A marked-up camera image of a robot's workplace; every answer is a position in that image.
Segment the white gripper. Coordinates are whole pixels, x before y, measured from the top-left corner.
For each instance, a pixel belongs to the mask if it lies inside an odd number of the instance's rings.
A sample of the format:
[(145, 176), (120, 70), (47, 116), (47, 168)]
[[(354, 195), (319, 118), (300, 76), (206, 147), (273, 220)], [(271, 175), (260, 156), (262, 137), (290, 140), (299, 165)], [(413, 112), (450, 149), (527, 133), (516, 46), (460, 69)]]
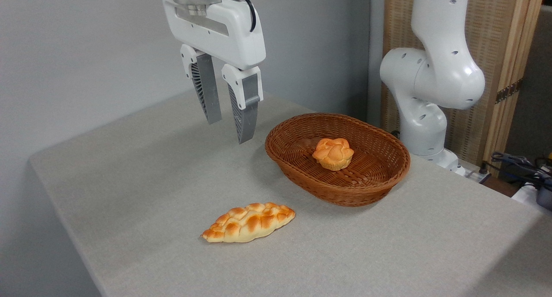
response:
[(260, 17), (251, 31), (250, 6), (222, 0), (207, 7), (205, 16), (190, 16), (173, 0), (162, 0), (169, 28), (180, 41), (185, 75), (193, 83), (209, 124), (222, 119), (211, 56), (225, 63), (223, 79), (229, 89), (238, 143), (254, 136), (258, 104), (263, 101), (262, 77), (257, 67), (266, 59)]

